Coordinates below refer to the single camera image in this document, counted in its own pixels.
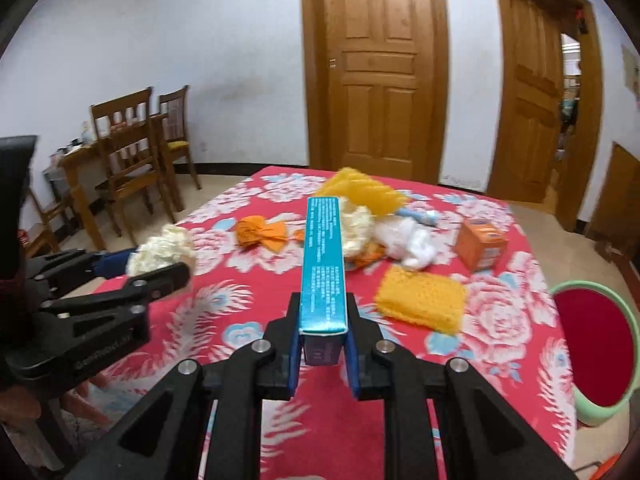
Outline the light blue tube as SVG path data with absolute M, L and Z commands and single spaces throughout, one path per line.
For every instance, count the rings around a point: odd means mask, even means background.
M 423 224 L 424 226 L 437 226 L 439 214 L 434 210 L 412 210 L 409 208 L 400 208 L 395 212 L 396 216 L 402 218 L 411 218 Z

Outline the orange cardboard box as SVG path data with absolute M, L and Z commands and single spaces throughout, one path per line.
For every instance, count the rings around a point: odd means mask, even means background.
M 454 252 L 471 273 L 492 269 L 506 250 L 506 236 L 486 219 L 461 223 Z

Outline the cream paper ball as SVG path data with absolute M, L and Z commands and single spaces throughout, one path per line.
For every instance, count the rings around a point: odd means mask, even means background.
M 165 224 L 160 234 L 150 236 L 130 254 L 126 263 L 126 275 L 133 278 L 175 263 L 185 263 L 191 271 L 195 269 L 193 237 L 181 226 Z

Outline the orange snack packet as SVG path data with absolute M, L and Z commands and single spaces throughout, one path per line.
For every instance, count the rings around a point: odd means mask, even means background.
M 346 259 L 346 266 L 349 270 L 361 269 L 385 257 L 386 247 L 375 240 L 371 240 L 358 255 Z

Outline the closed wooden door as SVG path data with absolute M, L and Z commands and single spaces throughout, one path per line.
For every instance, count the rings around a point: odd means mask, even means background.
M 302 0 L 309 165 L 436 183 L 446 0 Z

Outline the orange plastic stool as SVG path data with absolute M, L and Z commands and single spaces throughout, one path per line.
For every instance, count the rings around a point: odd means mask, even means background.
M 590 474 L 589 480 L 601 480 L 603 479 L 614 467 L 615 463 L 620 458 L 620 453 L 614 454 L 607 458 L 604 462 L 598 460 L 591 464 L 593 468 L 592 474 Z

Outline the large yellow foam net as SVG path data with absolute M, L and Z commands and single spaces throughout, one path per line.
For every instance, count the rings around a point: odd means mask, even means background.
M 391 186 L 349 167 L 337 171 L 314 196 L 346 198 L 355 206 L 367 207 L 375 217 L 394 214 L 409 201 L 407 196 Z

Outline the open wooden door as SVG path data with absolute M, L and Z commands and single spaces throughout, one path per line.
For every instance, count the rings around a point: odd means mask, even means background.
M 573 231 L 599 142 L 603 70 L 596 14 L 588 0 L 498 0 L 503 83 L 497 143 L 487 192 L 542 203 L 561 133 L 563 35 L 579 42 L 582 104 L 563 158 L 554 215 Z

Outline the yellow foam net sleeve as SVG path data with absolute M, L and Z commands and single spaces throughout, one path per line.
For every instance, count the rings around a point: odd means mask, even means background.
M 461 330 L 466 291 L 446 276 L 390 266 L 374 296 L 390 318 L 454 335 Z

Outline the orange crumpled wrapper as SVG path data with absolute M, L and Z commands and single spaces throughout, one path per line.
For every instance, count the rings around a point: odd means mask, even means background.
M 235 226 L 236 242 L 242 249 L 262 247 L 278 254 L 289 242 L 303 243 L 304 229 L 290 230 L 284 220 L 268 221 L 262 216 L 242 218 Z

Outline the wooden chair yellow cushion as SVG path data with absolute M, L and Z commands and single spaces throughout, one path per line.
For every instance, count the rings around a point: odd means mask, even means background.
M 170 160 L 175 162 L 184 159 L 189 174 L 198 190 L 202 188 L 198 173 L 191 155 L 191 144 L 186 122 L 186 97 L 189 86 L 158 97 L 158 112 L 164 114 L 163 132 L 167 142 Z

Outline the red floral tablecloth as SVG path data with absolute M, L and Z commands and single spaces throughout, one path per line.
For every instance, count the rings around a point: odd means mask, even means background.
M 139 403 L 75 479 L 568 479 L 570 359 L 506 205 L 435 209 L 432 263 L 350 270 L 326 176 L 268 168 L 189 214 L 193 290 L 111 370 Z

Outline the red green-rimmed trash basin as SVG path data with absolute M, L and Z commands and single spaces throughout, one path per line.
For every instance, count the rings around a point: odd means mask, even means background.
M 639 325 L 614 290 L 590 281 L 551 289 L 573 373 L 578 422 L 597 427 L 616 415 L 639 379 Z

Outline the wooden dining chair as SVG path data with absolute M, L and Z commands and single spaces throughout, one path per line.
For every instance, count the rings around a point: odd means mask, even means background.
M 156 188 L 169 220 L 174 220 L 166 179 L 160 166 L 160 141 L 152 121 L 151 96 L 146 87 L 90 106 L 96 133 L 96 145 L 105 172 L 105 180 L 96 186 L 104 200 L 114 230 L 137 241 L 126 214 L 126 201 L 141 196 L 150 214 L 154 207 L 149 189 Z

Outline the teal medicine box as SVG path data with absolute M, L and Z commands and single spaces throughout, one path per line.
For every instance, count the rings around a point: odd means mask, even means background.
M 340 202 L 307 200 L 298 332 L 309 366 L 333 366 L 348 333 Z

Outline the white crumpled plastic bag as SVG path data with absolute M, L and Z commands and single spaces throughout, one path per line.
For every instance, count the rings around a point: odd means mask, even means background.
M 373 238 L 385 247 L 386 255 L 405 269 L 421 271 L 435 260 L 431 231 L 413 218 L 389 216 L 378 220 Z

